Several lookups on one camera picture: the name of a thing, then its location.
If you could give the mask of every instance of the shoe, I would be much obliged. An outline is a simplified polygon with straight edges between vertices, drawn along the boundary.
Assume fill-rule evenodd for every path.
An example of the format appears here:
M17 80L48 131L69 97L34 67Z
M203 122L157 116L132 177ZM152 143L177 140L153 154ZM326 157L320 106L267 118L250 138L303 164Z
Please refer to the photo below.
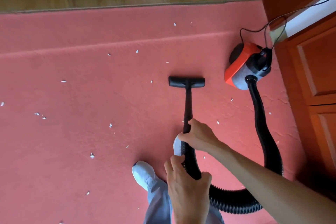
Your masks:
M178 138L178 136L175 138L173 143L173 149L174 149L174 155L181 156L181 143L182 141Z
M153 167L144 161L138 161L133 165L132 174L136 182L146 191L148 191L152 185L155 184L155 180L158 179Z

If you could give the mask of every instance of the orange vacuum body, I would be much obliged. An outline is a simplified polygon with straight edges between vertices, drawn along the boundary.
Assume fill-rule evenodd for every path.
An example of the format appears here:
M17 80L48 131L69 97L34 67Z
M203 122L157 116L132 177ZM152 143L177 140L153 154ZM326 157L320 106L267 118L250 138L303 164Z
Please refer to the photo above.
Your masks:
M245 78L253 75L260 80L271 71L271 62L271 49L253 43L240 43L230 54L230 66L224 74L225 82L240 90L247 90Z

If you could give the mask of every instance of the black ribbed hose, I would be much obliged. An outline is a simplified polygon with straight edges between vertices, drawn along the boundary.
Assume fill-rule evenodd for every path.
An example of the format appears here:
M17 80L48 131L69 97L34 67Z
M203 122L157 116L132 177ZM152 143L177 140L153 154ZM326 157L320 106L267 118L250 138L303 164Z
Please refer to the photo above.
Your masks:
M263 102L257 89L257 78L249 75L245 80L253 101L255 128L264 153L264 166L279 175L283 175L279 149L267 128ZM188 120L191 120L192 117L191 87L187 86L183 133L190 132L191 126L188 124ZM196 180L200 179L201 172L197 165L195 150L186 142L182 142L181 152L185 155L183 166L187 173ZM263 208L247 189L225 190L211 184L209 197L212 206L226 213L247 214Z

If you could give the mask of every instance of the red carpet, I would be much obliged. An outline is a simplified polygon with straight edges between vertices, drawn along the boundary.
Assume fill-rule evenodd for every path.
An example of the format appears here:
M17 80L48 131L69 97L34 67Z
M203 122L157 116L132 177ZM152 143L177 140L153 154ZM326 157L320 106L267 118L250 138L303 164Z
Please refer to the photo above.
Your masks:
M144 160L164 178L183 127L185 93L169 75L204 76L194 117L262 164L250 95L223 75L239 29L266 21L261 1L0 15L0 223L141 224L148 203L131 167ZM244 38L264 45L262 33ZM294 179L305 156L276 58L258 86ZM212 157L197 157L213 184L241 188ZM276 223L265 210L223 217Z

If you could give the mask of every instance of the power cord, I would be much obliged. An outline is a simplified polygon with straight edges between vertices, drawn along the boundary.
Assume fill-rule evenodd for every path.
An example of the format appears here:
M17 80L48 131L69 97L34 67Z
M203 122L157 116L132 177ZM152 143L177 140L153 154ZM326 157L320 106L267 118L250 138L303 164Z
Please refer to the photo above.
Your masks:
M279 18L284 18L285 19L285 25L284 25L283 30L281 31L280 35L278 36L278 38L274 41L274 44L272 46L272 49L273 49L274 46L275 46L275 44L278 42L280 36L282 36L283 32L285 31L285 28L286 28L286 25L287 25L287 17L286 17L286 15L295 13L295 12L300 11L302 9L306 9L306 8L309 8L309 7L321 5L321 4L323 4L325 2L328 2L328 1L330 1L330 0L325 0L325 1L321 2L321 3L317 3L317 4L314 4L314 5L308 5L308 6L300 8L300 9L297 9L295 11L292 11L292 12L289 12L287 14L284 14L284 15L281 15L279 17L276 17L275 19L273 19L270 22L268 22L265 26L263 26L260 30L249 30L247 28L241 28L240 31L239 31L241 42L244 44L244 40L243 40L243 37L242 37L242 30L245 30L245 31L248 31L248 32L252 32L252 33L257 33L257 32L260 32L260 31L262 31L264 29L265 47L267 47L267 39L266 39L266 28L267 28L267 26L269 26L272 22L276 21Z

